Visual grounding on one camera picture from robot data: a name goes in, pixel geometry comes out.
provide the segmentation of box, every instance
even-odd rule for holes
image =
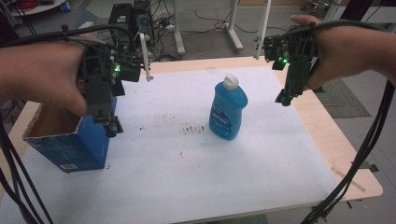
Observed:
[[[22,138],[64,172],[105,167],[109,139],[91,116],[81,118],[53,105],[40,105]]]

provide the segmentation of white paper sheet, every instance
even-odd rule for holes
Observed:
[[[208,128],[215,85],[233,73],[248,98],[233,141]],[[34,149],[23,158],[55,223],[172,223],[322,201],[330,168],[270,67],[153,74],[124,82],[106,169],[64,174]],[[4,223],[21,223],[4,197]]]

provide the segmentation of white bottle cap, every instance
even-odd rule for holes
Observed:
[[[236,88],[238,88],[238,85],[239,85],[238,78],[236,78],[232,74],[226,74],[225,78],[224,78],[223,85],[224,85],[225,89],[227,89],[229,91],[233,91]]]

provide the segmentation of blue bottle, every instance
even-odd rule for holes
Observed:
[[[239,133],[242,109],[248,104],[248,98],[239,87],[238,79],[231,74],[216,86],[215,92],[209,116],[210,130],[221,138],[233,140]]]

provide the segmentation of person's right hand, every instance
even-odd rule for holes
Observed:
[[[292,21],[301,25],[320,22],[313,16],[291,16]],[[314,90],[323,83],[338,77],[357,75],[375,69],[373,54],[378,32],[352,26],[338,26],[314,33],[318,45],[320,64],[306,83]]]

